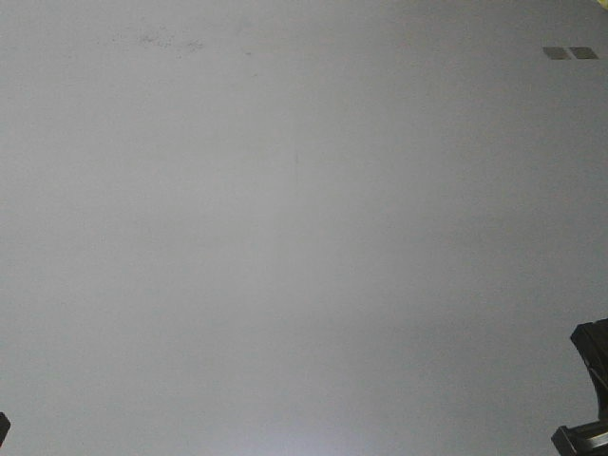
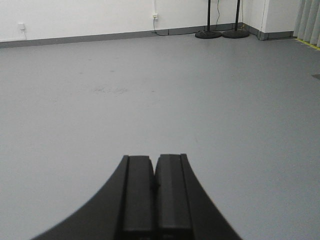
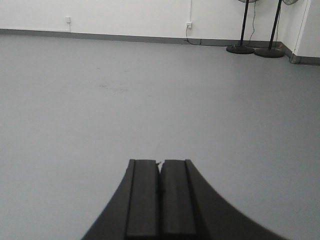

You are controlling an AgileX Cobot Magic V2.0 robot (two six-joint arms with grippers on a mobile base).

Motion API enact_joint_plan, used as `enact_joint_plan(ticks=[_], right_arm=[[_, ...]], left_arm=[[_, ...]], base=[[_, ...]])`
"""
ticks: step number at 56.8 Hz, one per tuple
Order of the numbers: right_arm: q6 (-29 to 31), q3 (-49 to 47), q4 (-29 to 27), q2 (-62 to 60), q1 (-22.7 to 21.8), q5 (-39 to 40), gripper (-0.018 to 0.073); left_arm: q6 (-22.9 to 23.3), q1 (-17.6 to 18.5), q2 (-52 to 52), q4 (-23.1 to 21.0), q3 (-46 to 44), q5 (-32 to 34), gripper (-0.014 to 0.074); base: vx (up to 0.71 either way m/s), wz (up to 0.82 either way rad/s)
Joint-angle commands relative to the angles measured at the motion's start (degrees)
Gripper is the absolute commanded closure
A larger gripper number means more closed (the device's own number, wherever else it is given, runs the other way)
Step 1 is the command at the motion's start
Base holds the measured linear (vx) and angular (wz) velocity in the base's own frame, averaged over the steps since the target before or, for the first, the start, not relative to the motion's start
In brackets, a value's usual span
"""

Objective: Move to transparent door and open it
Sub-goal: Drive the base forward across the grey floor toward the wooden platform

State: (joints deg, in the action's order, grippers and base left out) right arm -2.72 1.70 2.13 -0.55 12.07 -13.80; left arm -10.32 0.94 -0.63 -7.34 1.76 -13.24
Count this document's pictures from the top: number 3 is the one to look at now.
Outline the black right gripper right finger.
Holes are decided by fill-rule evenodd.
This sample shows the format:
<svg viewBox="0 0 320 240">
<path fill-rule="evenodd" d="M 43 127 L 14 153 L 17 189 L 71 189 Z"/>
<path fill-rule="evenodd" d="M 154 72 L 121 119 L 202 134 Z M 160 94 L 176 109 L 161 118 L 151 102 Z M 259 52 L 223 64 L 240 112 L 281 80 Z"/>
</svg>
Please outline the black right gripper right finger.
<svg viewBox="0 0 320 240">
<path fill-rule="evenodd" d="M 165 160 L 161 172 L 163 240 L 281 240 L 226 201 L 189 159 Z"/>
</svg>

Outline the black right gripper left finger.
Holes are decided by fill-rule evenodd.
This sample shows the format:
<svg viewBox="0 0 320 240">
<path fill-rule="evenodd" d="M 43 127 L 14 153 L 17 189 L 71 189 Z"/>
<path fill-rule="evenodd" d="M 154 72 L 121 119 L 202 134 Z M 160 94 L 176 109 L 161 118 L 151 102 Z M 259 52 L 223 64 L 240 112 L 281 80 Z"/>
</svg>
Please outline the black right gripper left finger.
<svg viewBox="0 0 320 240">
<path fill-rule="evenodd" d="M 159 169 L 155 160 L 131 159 L 115 193 L 83 236 L 85 240 L 156 240 Z"/>
</svg>

